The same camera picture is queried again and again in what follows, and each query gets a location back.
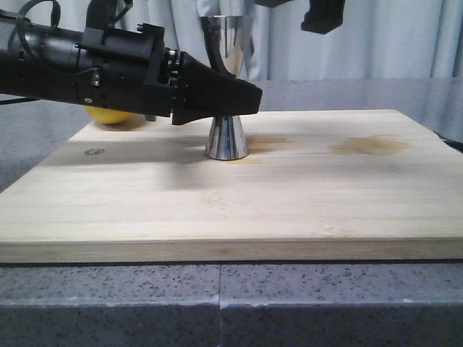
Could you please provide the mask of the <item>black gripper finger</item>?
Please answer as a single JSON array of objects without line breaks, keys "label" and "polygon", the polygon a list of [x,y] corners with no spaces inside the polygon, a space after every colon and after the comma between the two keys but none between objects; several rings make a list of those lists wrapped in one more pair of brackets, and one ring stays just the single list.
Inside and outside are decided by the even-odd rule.
[{"label": "black gripper finger", "polygon": [[259,6],[277,7],[290,1],[291,0],[254,0],[254,3]]},{"label": "black gripper finger", "polygon": [[310,0],[309,11],[301,30],[325,35],[340,27],[344,21],[345,0]]}]

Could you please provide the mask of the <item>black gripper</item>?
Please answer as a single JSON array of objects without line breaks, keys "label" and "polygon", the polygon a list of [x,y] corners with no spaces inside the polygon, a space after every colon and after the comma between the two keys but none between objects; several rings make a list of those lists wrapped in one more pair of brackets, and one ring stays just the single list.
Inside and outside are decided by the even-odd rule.
[{"label": "black gripper", "polygon": [[233,77],[224,65],[218,19],[200,21],[211,68],[165,47],[164,29],[155,25],[143,24],[139,33],[115,28],[75,32],[77,103],[172,117],[173,125],[257,113],[263,91]]}]

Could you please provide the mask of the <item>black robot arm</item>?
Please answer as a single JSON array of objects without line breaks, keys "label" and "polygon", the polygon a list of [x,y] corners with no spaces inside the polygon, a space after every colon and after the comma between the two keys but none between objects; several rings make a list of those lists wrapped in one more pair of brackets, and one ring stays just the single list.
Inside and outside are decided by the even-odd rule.
[{"label": "black robot arm", "polygon": [[1,16],[1,92],[171,118],[183,125],[254,114],[261,89],[170,51],[163,28],[109,28],[101,47],[83,34]]}]

